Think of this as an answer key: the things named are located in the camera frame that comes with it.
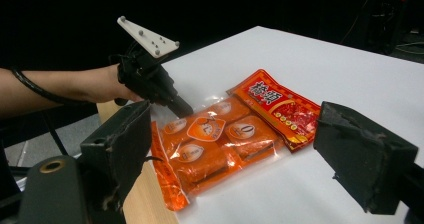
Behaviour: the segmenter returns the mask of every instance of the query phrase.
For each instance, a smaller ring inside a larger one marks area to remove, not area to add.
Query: white surface
[[[194,108],[263,68],[317,104],[346,105],[417,145],[416,163],[424,166],[424,65],[255,27],[163,66]],[[176,215],[182,224],[403,223],[403,203],[394,216],[365,213],[333,174],[312,145],[295,154],[285,149]]]
[[[118,18],[117,22],[154,58],[164,56],[179,47],[179,43],[130,22],[125,17]]]

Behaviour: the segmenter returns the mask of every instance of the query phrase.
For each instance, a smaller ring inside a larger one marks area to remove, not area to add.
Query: white metal bracket
[[[164,36],[134,24],[128,21],[124,16],[118,18],[118,24],[155,58],[173,52],[180,46],[179,42],[174,42]]]

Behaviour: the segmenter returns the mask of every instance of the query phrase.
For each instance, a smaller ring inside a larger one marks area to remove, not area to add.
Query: plastic packaging
[[[266,86],[262,93],[252,88],[258,83]],[[272,91],[273,101],[266,99],[271,96],[267,91]],[[313,140],[319,106],[282,88],[264,70],[227,93],[225,99],[191,116],[164,126],[152,123],[151,152],[163,160],[153,165],[170,210],[183,209],[191,197],[277,155],[285,145],[297,151]],[[267,103],[274,105],[266,110],[262,104]]]

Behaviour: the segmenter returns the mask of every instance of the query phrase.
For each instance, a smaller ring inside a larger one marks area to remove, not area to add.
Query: red snack package
[[[265,70],[259,69],[227,93],[238,96],[281,133],[291,152],[313,142],[320,106],[279,85]]]

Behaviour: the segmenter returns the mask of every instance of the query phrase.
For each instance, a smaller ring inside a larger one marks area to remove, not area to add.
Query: dark background
[[[0,0],[0,65],[108,65],[133,41],[116,23],[122,15],[180,41],[174,57],[258,25],[380,52],[398,33],[424,28],[424,2],[408,1],[406,8],[398,0]]]

